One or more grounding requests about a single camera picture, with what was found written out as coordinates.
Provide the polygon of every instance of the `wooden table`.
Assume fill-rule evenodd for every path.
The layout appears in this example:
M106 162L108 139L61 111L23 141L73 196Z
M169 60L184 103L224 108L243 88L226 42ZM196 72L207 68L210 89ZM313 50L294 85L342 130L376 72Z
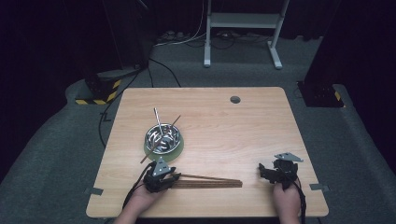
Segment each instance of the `wooden table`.
M239 104L230 101L240 98ZM291 152L304 159L298 176L306 196L306 216L329 212L317 184L285 92L273 88L128 89L122 95L92 194L89 217L116 217L124 198L149 164L144 136L157 121L172 123L184 138L181 155L169 166L177 173L240 179L237 189L169 189L142 217L275 217L274 185L260 178L259 162L273 169L275 154Z

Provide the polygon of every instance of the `human hand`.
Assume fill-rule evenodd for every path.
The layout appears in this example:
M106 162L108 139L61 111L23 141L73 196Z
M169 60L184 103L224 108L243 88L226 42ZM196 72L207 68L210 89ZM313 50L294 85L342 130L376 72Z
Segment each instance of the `human hand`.
M291 184L287 189L282 189L281 183L274 186L274 202L281 224L300 223L298 214L301 208L300 194L297 187Z
M134 191L131 199L114 221L115 224L134 223L140 214L148 210L166 192L166 190L163 190L158 193L150 193L144 186L143 181L140 181L137 186L140 187Z

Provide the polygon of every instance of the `forearm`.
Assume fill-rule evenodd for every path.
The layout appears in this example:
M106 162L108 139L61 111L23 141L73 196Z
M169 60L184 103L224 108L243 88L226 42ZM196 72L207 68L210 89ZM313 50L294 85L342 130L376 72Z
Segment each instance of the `forearm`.
M298 217L279 217L280 224L300 224Z
M132 204L127 204L114 221L114 224L134 224L139 216Z

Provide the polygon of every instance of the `wooden chopstick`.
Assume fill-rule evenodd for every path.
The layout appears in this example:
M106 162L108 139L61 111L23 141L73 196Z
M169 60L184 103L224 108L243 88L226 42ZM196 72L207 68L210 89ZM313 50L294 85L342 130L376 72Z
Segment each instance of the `wooden chopstick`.
M242 188L242 182L236 181L204 181L204 180L178 180L173 185L174 189L224 189Z
M143 158L143 160L140 162L140 164L143 163L143 161L145 161L145 160L148 158L148 156L151 155L151 152L153 152L154 149L155 149L157 146L160 145L161 141L163 140L163 137L164 137L164 135L161 136L160 140L158 140L158 141L154 144L154 146L152 146L152 148L150 149L149 153L145 156L145 158Z
M183 175L180 177L197 178L205 180L179 179L172 188L175 189L219 189L219 188L242 188L242 181L237 179L218 178L202 175Z

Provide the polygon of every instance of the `dark background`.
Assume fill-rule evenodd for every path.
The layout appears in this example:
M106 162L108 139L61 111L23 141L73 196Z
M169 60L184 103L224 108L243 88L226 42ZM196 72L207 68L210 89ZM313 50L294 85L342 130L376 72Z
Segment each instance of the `dark background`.
M114 2L135 7L132 0ZM201 0L145 2L152 8L150 22L153 22L146 27L152 28L156 35L168 30L197 32ZM115 32L117 29L111 24L114 19L110 20L106 14L109 10L106 3L99 0L1 3L2 179L37 129L66 104L64 91L70 84L99 72L134 66L138 59L131 58L126 63L127 57L121 56L123 49L131 48L134 56L144 58L144 52L134 46L136 41L120 40L123 36L120 32L141 37L139 16L143 14L137 13L124 23L125 27L132 25L136 29ZM325 35L313 62L319 69L310 71L309 76L317 82L346 86L368 133L395 172L396 140L392 130L396 114L393 40L396 22L392 13L396 7L394 3L375 0L339 3L290 1L280 36L302 35L308 41ZM251 0L241 5L240 1L226 0L213 1L212 8L223 12L276 12L280 4L275 0ZM120 11L125 18L131 16L125 8ZM199 34L204 31L205 16Z

